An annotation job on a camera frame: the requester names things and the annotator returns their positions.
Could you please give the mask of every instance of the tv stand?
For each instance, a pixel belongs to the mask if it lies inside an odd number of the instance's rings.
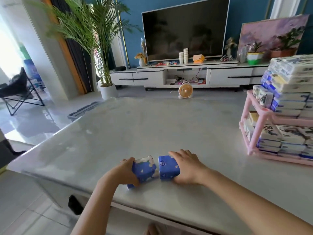
[[[268,62],[248,65],[236,60],[211,60],[200,64],[144,66],[110,73],[112,83],[116,86],[144,86],[146,91],[148,88],[178,88],[178,84],[170,85],[170,79],[181,77],[191,82],[195,76],[206,79],[206,84],[191,83],[194,88],[237,88],[240,85],[259,84],[268,65]]]

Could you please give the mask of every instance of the tv screen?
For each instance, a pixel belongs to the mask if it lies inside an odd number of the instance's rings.
[[[229,0],[204,0],[142,13],[149,61],[223,54]]]

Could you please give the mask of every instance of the painting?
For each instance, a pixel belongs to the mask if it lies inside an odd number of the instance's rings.
[[[276,37],[286,34],[292,28],[305,26],[308,18],[309,15],[298,15],[242,24],[237,56],[246,44],[252,44],[254,41],[262,41],[263,46],[259,48],[259,51],[278,48],[280,41]]]

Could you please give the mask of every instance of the orange fan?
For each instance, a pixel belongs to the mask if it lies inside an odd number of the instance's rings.
[[[187,81],[183,81],[182,85],[179,87],[178,89],[178,93],[179,93],[179,96],[178,98],[179,99],[183,99],[183,98],[192,98],[192,94],[193,94],[193,87],[190,85],[189,82]]]

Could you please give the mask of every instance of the pink shelf rack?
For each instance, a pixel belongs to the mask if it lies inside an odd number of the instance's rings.
[[[259,114],[258,121],[256,123],[254,132],[252,134],[252,138],[249,142],[245,130],[244,130],[244,119],[248,118],[249,114],[249,108],[253,105],[257,113]],[[269,110],[267,108],[262,107],[258,101],[254,98],[252,94],[252,90],[247,91],[247,98],[244,106],[244,110],[242,112],[241,120],[239,122],[239,128],[241,130],[242,136],[244,138],[245,145],[248,150],[248,155],[256,154],[257,156],[265,159],[271,159],[276,161],[284,161],[284,162],[292,162],[292,163],[298,163],[298,164],[305,164],[313,166],[313,161],[308,161],[304,159],[294,159],[294,158],[285,158],[285,157],[279,157],[274,156],[271,154],[267,154],[265,152],[259,151],[259,149],[256,147],[259,137],[261,135],[263,126],[265,122],[269,120],[273,124],[279,124],[279,125],[292,125],[292,126],[313,126],[313,120],[311,119],[294,119],[294,118],[288,118],[288,117],[279,117],[275,115],[275,113],[272,110]]]

